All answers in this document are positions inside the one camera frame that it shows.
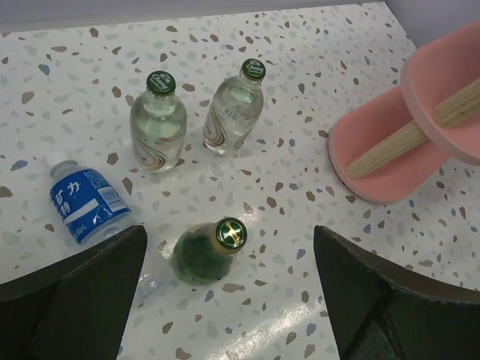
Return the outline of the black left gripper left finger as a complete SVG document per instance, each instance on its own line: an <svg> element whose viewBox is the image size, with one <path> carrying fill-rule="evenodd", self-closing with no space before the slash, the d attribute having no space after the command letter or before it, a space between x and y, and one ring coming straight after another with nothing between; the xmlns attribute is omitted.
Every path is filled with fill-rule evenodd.
<svg viewBox="0 0 480 360"><path fill-rule="evenodd" d="M1 285L2 359L116 359L148 244L135 225Z"/></svg>

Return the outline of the green glass bottle gold cap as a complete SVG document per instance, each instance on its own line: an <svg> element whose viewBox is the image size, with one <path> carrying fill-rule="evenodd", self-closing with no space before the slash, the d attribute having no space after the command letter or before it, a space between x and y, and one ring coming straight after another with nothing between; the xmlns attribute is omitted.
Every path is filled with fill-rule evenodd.
<svg viewBox="0 0 480 360"><path fill-rule="evenodd" d="M198 224L176 242L172 268L179 280L192 287L215 284L230 273L236 254L247 241L247 227L235 217Z"/></svg>

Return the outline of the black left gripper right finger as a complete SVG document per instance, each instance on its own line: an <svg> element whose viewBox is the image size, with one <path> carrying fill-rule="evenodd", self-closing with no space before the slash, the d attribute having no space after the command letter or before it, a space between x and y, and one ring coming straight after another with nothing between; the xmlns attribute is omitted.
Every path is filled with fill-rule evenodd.
<svg viewBox="0 0 480 360"><path fill-rule="evenodd" d="M326 226L313 249L341 359L478 359L479 292L426 277Z"/></svg>

